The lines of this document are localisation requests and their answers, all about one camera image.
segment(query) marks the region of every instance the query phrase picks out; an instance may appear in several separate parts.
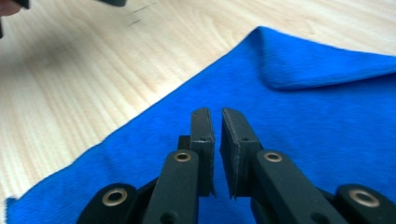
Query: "wooden table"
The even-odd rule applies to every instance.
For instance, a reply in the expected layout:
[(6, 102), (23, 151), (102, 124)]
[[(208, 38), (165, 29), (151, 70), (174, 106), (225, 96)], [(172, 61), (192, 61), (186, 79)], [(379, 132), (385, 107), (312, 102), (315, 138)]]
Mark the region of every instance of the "wooden table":
[[(0, 199), (21, 197), (259, 25), (396, 55), (393, 0), (37, 0), (3, 18)], [(4, 204), (0, 219), (4, 219)]]

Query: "blue towel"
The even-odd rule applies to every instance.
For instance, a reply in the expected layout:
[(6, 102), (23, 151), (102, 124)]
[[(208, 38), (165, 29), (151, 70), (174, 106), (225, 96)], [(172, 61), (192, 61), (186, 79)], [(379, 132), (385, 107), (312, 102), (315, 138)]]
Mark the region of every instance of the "blue towel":
[(396, 202), (396, 57), (259, 27), (70, 166), (7, 199), (7, 222), (75, 223), (104, 186), (143, 186), (178, 136), (190, 134), (191, 112), (200, 107), (211, 110), (217, 139), (218, 198), (200, 199), (199, 223), (254, 223), (249, 199), (229, 198), (219, 154), (223, 107), (244, 113), (263, 146), (288, 154), (317, 187), (334, 193), (358, 183)]

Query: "human hand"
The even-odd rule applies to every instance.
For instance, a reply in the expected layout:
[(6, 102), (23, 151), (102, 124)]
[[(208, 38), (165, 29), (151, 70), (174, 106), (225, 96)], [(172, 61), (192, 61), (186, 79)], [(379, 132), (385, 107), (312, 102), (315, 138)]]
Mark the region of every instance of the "human hand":
[(10, 16), (21, 10), (21, 6), (11, 0), (0, 0), (0, 16)]

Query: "scratch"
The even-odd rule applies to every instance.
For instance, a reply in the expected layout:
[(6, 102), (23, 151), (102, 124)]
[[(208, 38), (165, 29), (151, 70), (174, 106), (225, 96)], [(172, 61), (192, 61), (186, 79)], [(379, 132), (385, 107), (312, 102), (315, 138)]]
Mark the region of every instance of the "scratch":
[(134, 25), (134, 24), (136, 24), (136, 23), (138, 23), (138, 22), (140, 22), (140, 21), (142, 21), (142, 20), (134, 21), (134, 22), (132, 22), (131, 24), (129, 24), (129, 26), (132, 26), (132, 25)]
[(146, 5), (145, 7), (141, 7), (141, 8), (139, 8), (139, 9), (135, 10), (134, 13), (136, 13), (136, 12), (138, 12), (138, 11), (140, 11), (140, 10), (145, 9), (146, 7), (151, 7), (151, 6), (154, 5), (154, 4), (155, 4), (155, 2), (153, 2), (153, 3), (149, 4), (149, 5)]

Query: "black object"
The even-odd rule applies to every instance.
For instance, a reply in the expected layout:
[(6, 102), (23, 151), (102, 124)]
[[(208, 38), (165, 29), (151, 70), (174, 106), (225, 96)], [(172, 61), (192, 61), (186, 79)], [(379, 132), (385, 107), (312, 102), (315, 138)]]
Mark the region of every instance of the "black object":
[[(29, 0), (13, 0), (15, 3), (24, 7), (25, 9), (30, 8)], [(113, 7), (124, 7), (126, 5), (127, 0), (97, 0), (103, 3), (107, 3)], [(1, 17), (0, 17), (0, 38), (3, 38), (3, 29), (1, 26)]]
[[(317, 189), (287, 155), (262, 147), (242, 113), (225, 108), (222, 115), (220, 153), (230, 196), (251, 197), (257, 223), (396, 223), (396, 205), (385, 196), (353, 184), (335, 196)], [(191, 135), (181, 135), (177, 148), (158, 179), (138, 190), (124, 184), (101, 189), (78, 223), (196, 223), (198, 197), (216, 195), (208, 109), (192, 113)]]

